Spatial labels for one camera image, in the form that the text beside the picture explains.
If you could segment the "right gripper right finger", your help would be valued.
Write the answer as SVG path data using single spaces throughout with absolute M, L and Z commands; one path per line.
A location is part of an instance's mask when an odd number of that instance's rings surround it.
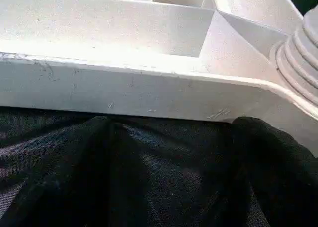
M 318 159 L 290 134 L 261 119 L 232 123 L 237 154 L 272 227 L 318 225 Z

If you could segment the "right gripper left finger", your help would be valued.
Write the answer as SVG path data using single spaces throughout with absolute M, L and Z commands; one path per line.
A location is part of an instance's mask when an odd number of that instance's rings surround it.
M 11 156 L 22 185 L 9 227 L 145 227 L 148 204 L 132 141 L 103 116 L 52 130 Z

